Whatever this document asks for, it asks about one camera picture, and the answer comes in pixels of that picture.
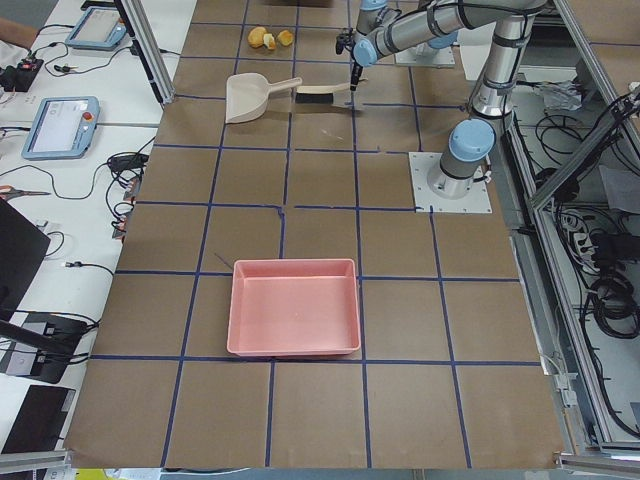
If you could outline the person forearm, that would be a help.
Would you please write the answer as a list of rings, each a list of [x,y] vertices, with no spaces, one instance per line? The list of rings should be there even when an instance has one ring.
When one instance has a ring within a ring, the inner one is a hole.
[[[0,38],[7,44],[29,50],[38,36],[38,30],[6,18],[0,18]]]

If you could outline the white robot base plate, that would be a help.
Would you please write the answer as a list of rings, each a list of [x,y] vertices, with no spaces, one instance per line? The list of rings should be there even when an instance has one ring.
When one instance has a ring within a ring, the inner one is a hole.
[[[473,176],[454,179],[441,169],[439,152],[409,152],[415,210],[419,213],[491,214],[482,165]]]

